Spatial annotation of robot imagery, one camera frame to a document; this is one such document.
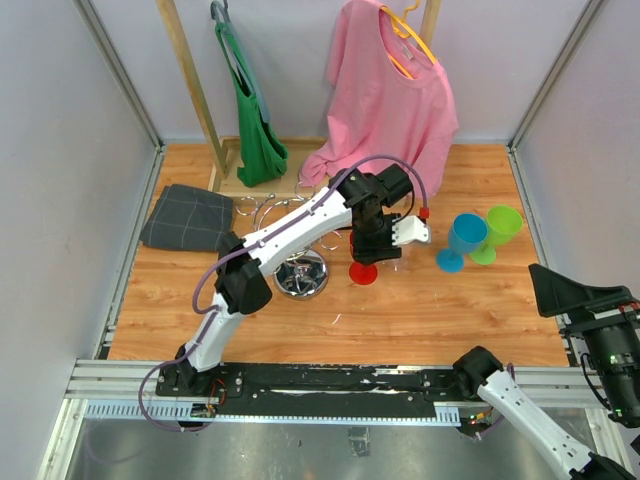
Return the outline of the red wine glass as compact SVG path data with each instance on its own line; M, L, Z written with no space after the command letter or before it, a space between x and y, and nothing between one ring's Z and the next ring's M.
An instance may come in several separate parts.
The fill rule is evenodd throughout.
M357 285L370 285L378 277L378 269L375 266L376 249L362 242L356 241L354 232L349 235L350 254L352 263L349 267L349 277Z

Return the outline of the green wine glass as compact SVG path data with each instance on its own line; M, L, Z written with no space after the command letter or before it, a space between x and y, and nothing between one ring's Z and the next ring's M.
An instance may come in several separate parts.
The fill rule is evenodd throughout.
M522 229L524 221L521 214L508 205L492 207L485 217L488 235L481 247L469 257L476 264L490 265L497 257L496 248L509 243Z

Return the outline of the blue wine glass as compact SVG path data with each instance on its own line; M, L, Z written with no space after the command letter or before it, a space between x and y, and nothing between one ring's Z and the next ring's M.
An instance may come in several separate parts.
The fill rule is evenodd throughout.
M448 233L448 246L436 256L437 266L447 273L458 273L465 266L465 256L477 250L486 240L485 220L474 213L459 214Z

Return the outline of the clear wine glass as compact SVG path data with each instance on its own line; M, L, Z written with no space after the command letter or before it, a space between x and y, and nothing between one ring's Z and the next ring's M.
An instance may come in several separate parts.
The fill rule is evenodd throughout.
M394 273L404 273L411 270L411 252L412 247L409 245L404 245L402 247L401 256L390 261L391 268Z

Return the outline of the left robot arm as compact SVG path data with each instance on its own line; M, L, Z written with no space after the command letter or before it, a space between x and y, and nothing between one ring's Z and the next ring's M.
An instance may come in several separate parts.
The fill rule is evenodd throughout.
M206 307L193 307L204 319L176 359L183 388L195 396L212 388L212 369L220 364L239 324L270 302L268 276L324 235L350 228L352 258L362 266L401 257L397 233L401 218L383 210L424 185L408 163L398 158L391 162L378 174L363 173L358 166L343 169L327 187L277 222L244 237L233 232L223 237L220 257L204 275L216 279L212 301Z

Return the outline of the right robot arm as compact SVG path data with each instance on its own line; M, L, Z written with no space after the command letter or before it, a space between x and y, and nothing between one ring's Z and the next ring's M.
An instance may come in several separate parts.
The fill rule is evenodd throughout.
M589 388L626 428L639 426L639 301L626 286L589 286L540 264L528 267L537 310L565 315L561 334L584 342L583 370L600 383ZM517 383L486 348L476 346L453 365L453 387L466 400L495 408L536 449L559 479L630 479L632 473L569 434Z

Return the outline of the chrome wine glass rack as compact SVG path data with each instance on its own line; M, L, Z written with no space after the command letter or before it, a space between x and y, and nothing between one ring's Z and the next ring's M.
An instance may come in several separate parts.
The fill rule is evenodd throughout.
M275 193L269 193L265 198L242 196L235 202L236 213L252 219L252 229L262 228L265 219L273 209L284 209L286 212L312 199L317 188L302 187L298 182L292 196L278 198ZM302 250L289 256L273 273L273 281L277 289L285 296L295 300L310 300L319 295L329 281L329 266L327 260L320 253L335 251L337 243L326 244L323 237L305 246Z

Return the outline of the wooden clothes rack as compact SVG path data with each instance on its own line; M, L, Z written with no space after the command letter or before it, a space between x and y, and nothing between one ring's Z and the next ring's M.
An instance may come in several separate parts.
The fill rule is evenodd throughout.
M239 165L228 164L226 162L226 150L224 145L220 144L218 141L218 136L215 132L214 124L206 104L206 99L204 97L204 93L201 89L201 85L197 77L195 65L188 49L186 36L182 29L175 4L171 1L162 1L159 4L159 9L170 35L171 42L175 47L177 59L183 69L189 92L196 109L196 114L203 128L205 138L208 141L209 146L214 150L214 154L217 159L217 179L230 177L231 179L237 181L238 184L242 186L247 193L250 193L255 189L263 189L267 193L278 192L281 185L294 187L298 182L300 182L299 173L306 159L326 143L328 136L327 138L320 141L296 140L295 142L289 142L279 140L289 152L287 172L277 179L264 182L255 187L246 187L240 181L237 175L237 168L240 167L243 162L241 162L241 164ZM236 142L232 143L231 147L233 152L237 153L238 157L241 159L240 136ZM329 178L331 177L325 177L321 183L314 186L304 186L302 184L301 186L306 188L322 186ZM429 197L424 190L416 190L416 192L418 194Z

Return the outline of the pink t-shirt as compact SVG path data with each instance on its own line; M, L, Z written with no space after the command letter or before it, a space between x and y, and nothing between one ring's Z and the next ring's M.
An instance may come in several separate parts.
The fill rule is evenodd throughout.
M416 190L439 190L458 129L445 69L392 28L377 1L349 1L340 11L326 76L334 92L326 143L301 167L304 186L321 183L366 158L378 173L393 155L417 171Z

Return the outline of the green garment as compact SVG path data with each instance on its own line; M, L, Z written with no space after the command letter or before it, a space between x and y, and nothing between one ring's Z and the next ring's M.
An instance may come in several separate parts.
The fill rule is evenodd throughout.
M223 23L215 25L215 34L233 81L243 164L237 175L246 187L255 187L283 176L288 169L289 152L279 141L270 124L262 121L258 102L250 92L233 56L237 45Z

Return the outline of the dark grey checked cloth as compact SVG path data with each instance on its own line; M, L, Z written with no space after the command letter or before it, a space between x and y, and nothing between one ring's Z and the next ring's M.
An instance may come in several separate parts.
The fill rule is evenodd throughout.
M218 193L182 185L165 186L140 241L149 248L216 252L231 230L233 201Z

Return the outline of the yellow clothes hanger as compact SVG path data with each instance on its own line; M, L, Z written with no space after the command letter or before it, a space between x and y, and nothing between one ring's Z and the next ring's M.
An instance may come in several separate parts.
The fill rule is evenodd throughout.
M414 1L413 4L407 6L403 10L401 15L396 14L392 9L390 9L386 5L381 6L381 11L390 18L393 33L398 38L402 39L402 41L407 40L408 42L410 41L408 39L412 39L416 45L415 48L420 50L422 53L424 53L426 57L430 60L430 62L435 65L435 63L437 62L437 59L433 54L433 52L431 51L431 49L429 48L429 46L427 45L426 41L423 39L422 36L420 36L420 34L416 33L416 31L412 27L410 27L409 24L407 23L409 13L417 10L418 7L421 6L421 4L422 4L422 1L420 0ZM431 18L429 16L430 13L428 12L428 10L429 9L425 7L422 26L426 26L424 22L428 21ZM387 57L391 61L391 63L394 65L394 67L404 77L411 80L414 79L414 77L411 75L409 70L405 68L405 66L401 63L401 61L396 59L391 53L387 53Z

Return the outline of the grey clothes hanger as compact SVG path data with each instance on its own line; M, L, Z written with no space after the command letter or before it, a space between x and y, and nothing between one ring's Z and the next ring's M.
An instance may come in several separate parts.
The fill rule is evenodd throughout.
M224 26L226 27L226 31L235 41L238 54L234 53L233 56L235 58L236 65L239 72L241 73L242 78L245 80L247 86L249 87L250 92L253 93L256 97L262 121L268 124L271 120L269 108L255 77L255 73L249 61L248 54L239 38L238 32L231 22L228 12L228 1L212 1L210 5L210 14L211 18L216 23L224 24Z

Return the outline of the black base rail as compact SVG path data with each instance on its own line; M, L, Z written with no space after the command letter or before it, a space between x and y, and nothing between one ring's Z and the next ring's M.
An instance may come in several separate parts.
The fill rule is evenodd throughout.
M156 394L194 397L220 415L336 419L419 419L438 401L478 398L478 387L502 366L459 360L452 369L399 366L229 363L206 373L171 365L160 370Z

